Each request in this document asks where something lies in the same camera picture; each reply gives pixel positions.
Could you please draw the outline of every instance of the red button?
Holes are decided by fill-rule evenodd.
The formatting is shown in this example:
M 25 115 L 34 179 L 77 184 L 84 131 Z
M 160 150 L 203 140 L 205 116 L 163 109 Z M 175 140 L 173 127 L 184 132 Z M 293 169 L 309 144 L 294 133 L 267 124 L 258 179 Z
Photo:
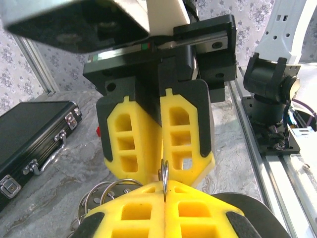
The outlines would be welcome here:
M 99 137 L 101 137 L 100 127 L 99 127 L 99 126 L 98 126 L 98 128 L 97 128 L 96 132 L 97 132 L 97 135 L 98 135 Z

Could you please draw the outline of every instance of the briefcase handle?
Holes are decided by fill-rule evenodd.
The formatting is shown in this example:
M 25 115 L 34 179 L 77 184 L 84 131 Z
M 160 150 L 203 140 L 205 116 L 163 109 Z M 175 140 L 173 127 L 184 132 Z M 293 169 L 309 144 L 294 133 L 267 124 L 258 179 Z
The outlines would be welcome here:
M 23 174 L 27 175 L 29 172 L 33 172 L 35 175 L 41 175 L 49 164 L 55 159 L 56 155 L 64 149 L 66 145 L 66 131 L 62 130 L 59 134 L 54 137 L 54 141 L 58 142 L 62 140 L 62 145 L 46 160 L 43 166 L 39 169 L 39 163 L 37 159 L 33 159 L 24 169 Z

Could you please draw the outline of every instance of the white panel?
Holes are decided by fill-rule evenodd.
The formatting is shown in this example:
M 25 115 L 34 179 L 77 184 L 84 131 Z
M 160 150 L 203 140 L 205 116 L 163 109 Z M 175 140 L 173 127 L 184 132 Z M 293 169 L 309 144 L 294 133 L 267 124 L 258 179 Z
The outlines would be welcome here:
M 150 31 L 146 5 L 141 4 L 140 0 L 114 0 L 114 2 L 138 22 L 147 32 Z
M 151 36 L 172 36 L 173 28 L 189 24 L 182 0 L 147 0 Z
M 143 9 L 148 12 L 147 1 L 146 0 L 137 0 Z

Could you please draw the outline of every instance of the metal bolt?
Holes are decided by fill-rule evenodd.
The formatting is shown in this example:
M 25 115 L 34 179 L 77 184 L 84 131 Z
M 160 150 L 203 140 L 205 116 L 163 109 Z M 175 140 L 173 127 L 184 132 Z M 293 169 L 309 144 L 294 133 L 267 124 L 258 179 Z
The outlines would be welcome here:
M 276 143 L 275 145 L 273 145 L 273 148 L 275 150 L 284 150 L 285 149 L 284 141 L 280 141 L 279 143 Z
M 309 170 L 311 167 L 309 166 L 309 164 L 304 163 L 303 164 L 303 169 L 304 170 Z

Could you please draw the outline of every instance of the screw hole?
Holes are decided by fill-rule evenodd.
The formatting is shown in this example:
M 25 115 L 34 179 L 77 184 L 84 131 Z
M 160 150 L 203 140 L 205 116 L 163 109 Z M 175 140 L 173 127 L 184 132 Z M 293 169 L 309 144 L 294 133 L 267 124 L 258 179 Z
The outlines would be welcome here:
M 107 90 L 108 90 L 109 92 L 112 92 L 112 91 L 115 89 L 115 87 L 116 87 L 115 83 L 110 83 L 110 84 L 108 84 L 108 86 L 107 86 Z
M 216 78 L 223 78 L 223 77 L 224 77 L 224 74 L 223 74 L 223 73 L 218 73 L 218 74 L 216 74 L 215 76 L 216 76 Z
M 211 46 L 213 49 L 219 49 L 222 47 L 222 42 L 218 41 L 213 43 L 213 45 Z

